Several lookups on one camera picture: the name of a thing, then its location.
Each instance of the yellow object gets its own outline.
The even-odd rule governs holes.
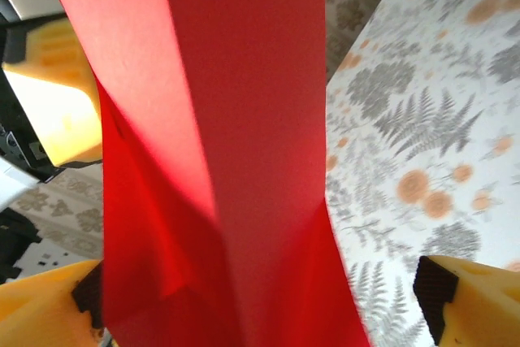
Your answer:
[[[72,290],[98,261],[0,285],[0,347],[98,347],[100,330],[80,313]]]
[[[30,31],[25,60],[2,67],[53,165],[102,158],[98,89],[68,19]]]
[[[436,294],[454,288],[452,302],[445,302],[442,310],[445,325],[439,346],[520,346],[520,273],[446,256],[427,258],[440,266],[436,271],[435,265],[419,262],[414,290],[427,320]],[[431,294],[422,291],[425,285]]]

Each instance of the tablecloth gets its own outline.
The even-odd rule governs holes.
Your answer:
[[[327,87],[327,197],[374,346],[421,254],[520,271],[520,0],[382,0]]]

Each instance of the folded red paper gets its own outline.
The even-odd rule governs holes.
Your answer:
[[[324,199],[323,0],[61,0],[98,78],[123,347],[368,346]]]

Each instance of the red paper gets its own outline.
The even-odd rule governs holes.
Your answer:
[[[61,0],[99,80],[122,347],[368,346],[324,200],[324,0]]]

